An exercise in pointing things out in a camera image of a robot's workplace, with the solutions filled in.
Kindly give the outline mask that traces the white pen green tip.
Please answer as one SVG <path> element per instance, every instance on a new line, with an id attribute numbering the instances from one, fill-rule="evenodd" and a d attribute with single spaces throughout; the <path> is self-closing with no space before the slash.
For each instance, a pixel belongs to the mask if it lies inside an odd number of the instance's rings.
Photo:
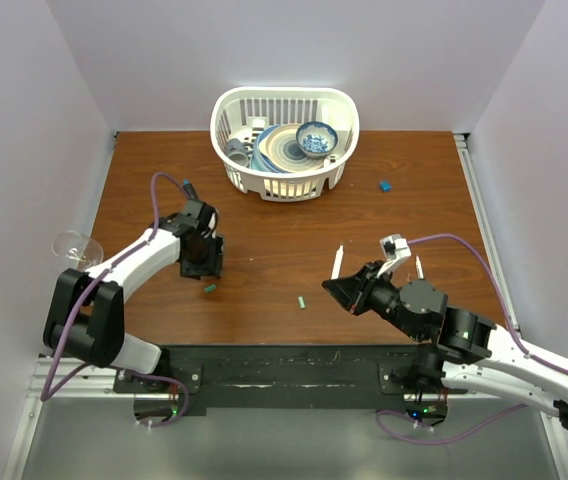
<path id="1" fill-rule="evenodd" d="M 335 252 L 335 257 L 330 276 L 331 279 L 337 279 L 340 276 L 343 257 L 344 257 L 344 245 L 341 244 Z"/>

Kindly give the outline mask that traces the black blue highlighter pen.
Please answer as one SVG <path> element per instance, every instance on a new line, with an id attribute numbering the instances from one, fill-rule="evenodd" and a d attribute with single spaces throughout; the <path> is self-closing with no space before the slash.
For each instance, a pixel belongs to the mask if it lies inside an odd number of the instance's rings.
<path id="1" fill-rule="evenodd" d="M 186 180 L 186 179 L 183 180 L 182 189 L 183 189 L 185 195 L 189 199 L 191 199 L 191 200 L 198 200 L 199 199 L 195 187 L 188 180 Z"/>

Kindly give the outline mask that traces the blue highlighter cap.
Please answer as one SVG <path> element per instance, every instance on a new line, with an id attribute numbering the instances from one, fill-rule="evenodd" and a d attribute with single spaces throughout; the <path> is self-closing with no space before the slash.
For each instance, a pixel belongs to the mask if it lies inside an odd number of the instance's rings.
<path id="1" fill-rule="evenodd" d="M 392 185 L 386 180 L 382 180 L 379 182 L 379 188 L 384 193 L 390 192 L 393 189 Z"/>

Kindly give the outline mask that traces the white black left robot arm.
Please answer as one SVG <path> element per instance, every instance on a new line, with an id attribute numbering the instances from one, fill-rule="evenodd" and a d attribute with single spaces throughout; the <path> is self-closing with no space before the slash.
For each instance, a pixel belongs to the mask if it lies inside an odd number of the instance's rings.
<path id="1" fill-rule="evenodd" d="M 53 351 L 43 387 L 47 399 L 70 378 L 53 383 L 63 356 L 84 367 L 115 368 L 136 373 L 149 392 L 164 390 L 171 380 L 166 354 L 158 345 L 126 332 L 125 304 L 164 268 L 178 264 L 180 276 L 220 278 L 224 239 L 216 233 L 218 211 L 189 200 L 184 208 L 157 217 L 132 245 L 86 271 L 69 268 L 57 279 L 43 343 Z"/>

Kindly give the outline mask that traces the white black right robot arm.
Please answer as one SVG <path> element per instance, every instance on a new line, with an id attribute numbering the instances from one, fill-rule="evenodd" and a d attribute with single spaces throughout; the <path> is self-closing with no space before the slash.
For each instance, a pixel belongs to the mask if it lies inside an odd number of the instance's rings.
<path id="1" fill-rule="evenodd" d="M 322 286 L 350 314 L 372 311 L 416 342 L 411 363 L 390 376 L 404 389 L 491 394 L 555 417 L 568 431 L 568 359 L 450 306 L 447 295 L 425 279 L 394 285 L 381 262 Z"/>

